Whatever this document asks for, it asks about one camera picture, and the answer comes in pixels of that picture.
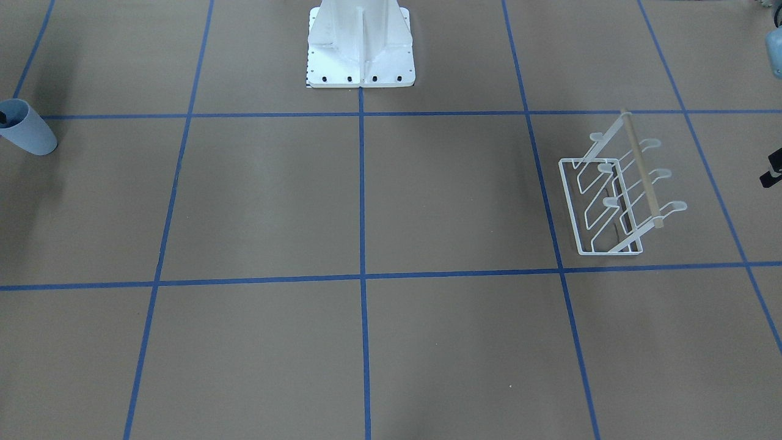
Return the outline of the light blue plastic cup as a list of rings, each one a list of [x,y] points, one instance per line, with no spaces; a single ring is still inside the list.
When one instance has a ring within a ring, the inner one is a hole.
[[[1,136],[28,153],[44,156],[52,153],[58,140],[51,128],[32,106],[21,98],[1,103]]]

